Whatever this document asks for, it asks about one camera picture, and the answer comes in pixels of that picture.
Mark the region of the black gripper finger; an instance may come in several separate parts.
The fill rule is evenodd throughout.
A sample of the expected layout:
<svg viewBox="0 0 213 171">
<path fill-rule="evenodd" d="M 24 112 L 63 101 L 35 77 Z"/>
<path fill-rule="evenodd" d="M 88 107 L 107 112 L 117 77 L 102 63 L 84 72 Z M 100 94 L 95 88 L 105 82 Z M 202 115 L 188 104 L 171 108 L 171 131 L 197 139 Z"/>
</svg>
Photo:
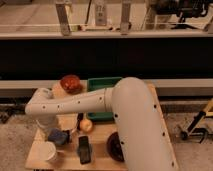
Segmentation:
<svg viewBox="0 0 213 171">
<path fill-rule="evenodd" d="M 77 136 L 77 132 L 73 130 L 68 130 L 67 134 L 68 134 L 67 142 L 72 143 L 75 137 Z"/>
</svg>

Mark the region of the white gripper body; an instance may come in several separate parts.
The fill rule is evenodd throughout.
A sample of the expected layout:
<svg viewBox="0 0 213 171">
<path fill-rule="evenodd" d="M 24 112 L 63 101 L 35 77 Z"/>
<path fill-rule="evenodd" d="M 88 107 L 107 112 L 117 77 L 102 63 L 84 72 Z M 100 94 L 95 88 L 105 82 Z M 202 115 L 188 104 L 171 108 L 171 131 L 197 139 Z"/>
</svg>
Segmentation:
<svg viewBox="0 0 213 171">
<path fill-rule="evenodd" d="M 56 116 L 37 117 L 36 123 L 45 134 L 49 134 L 54 128 L 59 128 L 59 121 Z"/>
</svg>

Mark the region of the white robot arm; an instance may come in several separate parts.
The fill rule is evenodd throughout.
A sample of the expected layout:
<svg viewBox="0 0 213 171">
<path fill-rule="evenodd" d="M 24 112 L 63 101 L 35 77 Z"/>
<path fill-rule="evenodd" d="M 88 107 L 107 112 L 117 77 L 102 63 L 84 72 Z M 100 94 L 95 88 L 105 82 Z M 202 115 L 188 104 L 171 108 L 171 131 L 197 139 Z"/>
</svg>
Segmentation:
<svg viewBox="0 0 213 171">
<path fill-rule="evenodd" d="M 128 171 L 179 171 L 162 112 L 141 79 L 126 77 L 112 88 L 59 99 L 39 88 L 25 112 L 39 116 L 111 112 Z"/>
</svg>

